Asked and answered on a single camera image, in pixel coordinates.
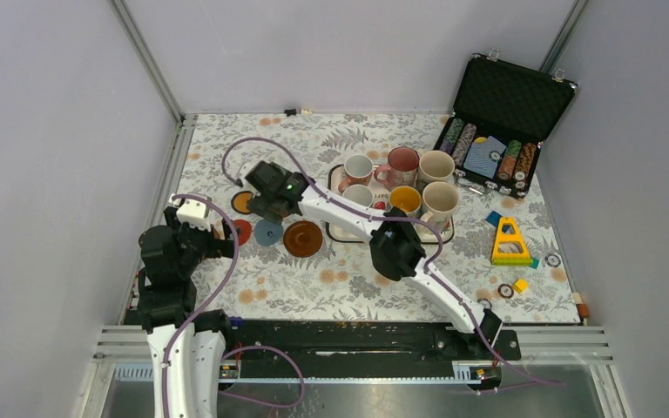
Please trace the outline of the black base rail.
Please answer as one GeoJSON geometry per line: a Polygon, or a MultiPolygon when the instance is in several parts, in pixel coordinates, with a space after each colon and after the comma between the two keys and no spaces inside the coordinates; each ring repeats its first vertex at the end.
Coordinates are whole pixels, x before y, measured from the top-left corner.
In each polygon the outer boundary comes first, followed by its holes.
{"type": "Polygon", "coordinates": [[[442,323],[242,320],[203,313],[176,333],[148,334],[150,357],[169,375],[220,362],[224,382],[480,381],[468,367],[521,358],[517,334],[490,327],[485,339],[442,323]]]}

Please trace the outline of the brown wooden coaster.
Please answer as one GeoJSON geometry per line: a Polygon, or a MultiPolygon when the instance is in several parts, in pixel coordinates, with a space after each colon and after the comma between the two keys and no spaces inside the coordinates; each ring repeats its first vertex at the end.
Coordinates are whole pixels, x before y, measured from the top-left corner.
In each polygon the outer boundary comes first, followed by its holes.
{"type": "Polygon", "coordinates": [[[284,247],[294,257],[310,257],[319,252],[322,243],[321,229],[310,221],[294,222],[283,235],[284,247]]]}

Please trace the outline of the orange smiley coaster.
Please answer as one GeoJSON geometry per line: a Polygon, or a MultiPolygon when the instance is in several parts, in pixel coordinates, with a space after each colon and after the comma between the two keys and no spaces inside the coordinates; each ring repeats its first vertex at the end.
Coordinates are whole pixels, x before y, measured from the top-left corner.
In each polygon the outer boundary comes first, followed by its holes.
{"type": "Polygon", "coordinates": [[[250,191],[238,192],[233,195],[231,206],[237,213],[243,215],[251,214],[252,211],[249,209],[248,205],[252,198],[253,193],[250,191]]]}

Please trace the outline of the cream mug front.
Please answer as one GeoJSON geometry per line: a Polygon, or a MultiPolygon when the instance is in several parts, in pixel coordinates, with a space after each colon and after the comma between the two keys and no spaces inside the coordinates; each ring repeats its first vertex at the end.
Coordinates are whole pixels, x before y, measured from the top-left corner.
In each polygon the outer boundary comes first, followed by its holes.
{"type": "Polygon", "coordinates": [[[448,227],[459,204],[457,186],[447,182],[432,182],[422,190],[419,220],[441,232],[448,227]]]}

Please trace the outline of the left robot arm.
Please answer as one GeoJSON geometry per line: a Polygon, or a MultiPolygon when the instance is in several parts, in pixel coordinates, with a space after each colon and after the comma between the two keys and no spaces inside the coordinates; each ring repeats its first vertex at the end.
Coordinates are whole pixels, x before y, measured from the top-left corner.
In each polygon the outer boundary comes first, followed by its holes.
{"type": "Polygon", "coordinates": [[[239,255],[229,219],[215,230],[220,209],[203,195],[171,197],[165,224],[139,237],[143,266],[137,274],[140,325],[151,353],[155,416],[214,417],[220,366],[235,346],[222,310],[196,307],[192,276],[204,260],[239,255]]]}

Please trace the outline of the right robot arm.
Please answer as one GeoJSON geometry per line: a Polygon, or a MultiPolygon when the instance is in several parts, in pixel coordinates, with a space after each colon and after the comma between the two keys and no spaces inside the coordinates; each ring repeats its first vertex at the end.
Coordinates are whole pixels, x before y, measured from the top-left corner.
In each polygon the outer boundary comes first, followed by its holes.
{"type": "Polygon", "coordinates": [[[357,204],[321,189],[300,172],[260,161],[245,167],[247,174],[234,184],[253,192],[248,209],[274,223],[289,214],[321,220],[340,227],[368,244],[373,267],[392,281],[405,281],[440,307],[453,327],[465,334],[469,354],[485,359],[499,347],[502,320],[469,298],[434,265],[422,246],[416,226],[403,211],[389,212],[357,204]]]}

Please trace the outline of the small yellow cube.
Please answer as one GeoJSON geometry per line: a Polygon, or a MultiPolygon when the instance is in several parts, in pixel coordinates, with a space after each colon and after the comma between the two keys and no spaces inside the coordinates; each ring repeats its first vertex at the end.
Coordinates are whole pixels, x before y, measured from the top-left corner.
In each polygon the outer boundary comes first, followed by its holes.
{"type": "Polygon", "coordinates": [[[519,279],[512,285],[512,288],[516,293],[523,293],[529,288],[529,282],[525,279],[519,279]]]}

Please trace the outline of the pink small mug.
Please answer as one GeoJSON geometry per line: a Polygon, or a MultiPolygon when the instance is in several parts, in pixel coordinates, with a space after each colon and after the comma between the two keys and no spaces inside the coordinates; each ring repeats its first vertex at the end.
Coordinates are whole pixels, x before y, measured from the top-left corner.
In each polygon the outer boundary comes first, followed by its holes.
{"type": "Polygon", "coordinates": [[[373,177],[374,163],[366,155],[353,155],[343,165],[344,180],[338,185],[338,192],[344,193],[352,185],[368,186],[373,177]]]}

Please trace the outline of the black poker chip case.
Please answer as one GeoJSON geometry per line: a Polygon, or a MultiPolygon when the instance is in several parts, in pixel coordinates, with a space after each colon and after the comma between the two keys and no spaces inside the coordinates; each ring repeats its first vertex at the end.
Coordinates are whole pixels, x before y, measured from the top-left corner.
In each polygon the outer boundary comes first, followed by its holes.
{"type": "Polygon", "coordinates": [[[458,178],[524,199],[541,147],[577,92],[578,84],[561,70],[548,74],[505,62],[495,53],[474,54],[434,147],[453,158],[458,178]],[[507,145],[491,179],[463,167],[473,141],[489,136],[507,145]]]}

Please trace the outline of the grey blue coaster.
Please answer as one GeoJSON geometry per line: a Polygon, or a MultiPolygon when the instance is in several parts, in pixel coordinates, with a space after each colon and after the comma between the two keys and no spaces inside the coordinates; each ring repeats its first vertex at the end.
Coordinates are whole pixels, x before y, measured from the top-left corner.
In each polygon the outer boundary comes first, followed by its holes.
{"type": "Polygon", "coordinates": [[[281,224],[276,224],[266,219],[259,220],[253,229],[253,236],[261,246],[273,246],[283,235],[284,229],[281,224]]]}

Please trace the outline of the cream mug rear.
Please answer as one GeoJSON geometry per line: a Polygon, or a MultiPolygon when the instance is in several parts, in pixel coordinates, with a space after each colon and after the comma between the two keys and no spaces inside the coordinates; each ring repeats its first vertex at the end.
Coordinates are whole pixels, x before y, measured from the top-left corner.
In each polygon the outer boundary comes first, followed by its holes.
{"type": "Polygon", "coordinates": [[[422,191],[434,182],[449,183],[456,169],[455,161],[446,152],[431,150],[419,159],[416,189],[422,191]]]}

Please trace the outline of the red apple coaster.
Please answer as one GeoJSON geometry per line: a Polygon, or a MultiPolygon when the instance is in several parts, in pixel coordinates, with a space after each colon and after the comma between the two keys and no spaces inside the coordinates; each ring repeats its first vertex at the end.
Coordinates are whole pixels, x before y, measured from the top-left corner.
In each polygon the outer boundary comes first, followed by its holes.
{"type": "Polygon", "coordinates": [[[238,235],[239,246],[244,246],[250,240],[253,233],[251,223],[244,219],[234,219],[233,225],[238,235]]]}

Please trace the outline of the blue card deck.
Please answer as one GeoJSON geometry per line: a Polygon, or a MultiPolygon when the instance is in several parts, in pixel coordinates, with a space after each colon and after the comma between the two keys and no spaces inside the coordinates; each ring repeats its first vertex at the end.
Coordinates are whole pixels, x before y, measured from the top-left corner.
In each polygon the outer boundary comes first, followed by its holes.
{"type": "Polygon", "coordinates": [[[463,161],[463,167],[487,178],[493,178],[507,148],[494,137],[479,137],[471,144],[463,161]]]}

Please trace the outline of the pink large mug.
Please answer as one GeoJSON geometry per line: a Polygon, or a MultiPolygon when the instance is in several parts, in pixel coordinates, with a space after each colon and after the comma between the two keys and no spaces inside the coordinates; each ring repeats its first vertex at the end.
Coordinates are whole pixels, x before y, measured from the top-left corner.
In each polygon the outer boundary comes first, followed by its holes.
{"type": "Polygon", "coordinates": [[[393,149],[384,165],[374,169],[373,178],[392,191],[399,186],[416,185],[420,156],[412,148],[401,146],[393,149]]]}

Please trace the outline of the yellow inside blue mug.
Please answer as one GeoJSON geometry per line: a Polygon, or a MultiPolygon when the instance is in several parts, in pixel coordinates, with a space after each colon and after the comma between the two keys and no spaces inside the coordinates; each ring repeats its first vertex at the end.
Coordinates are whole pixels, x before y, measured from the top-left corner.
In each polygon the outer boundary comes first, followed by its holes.
{"type": "Polygon", "coordinates": [[[422,196],[415,188],[400,185],[390,192],[389,204],[403,211],[407,217],[418,218],[422,210],[422,196]]]}

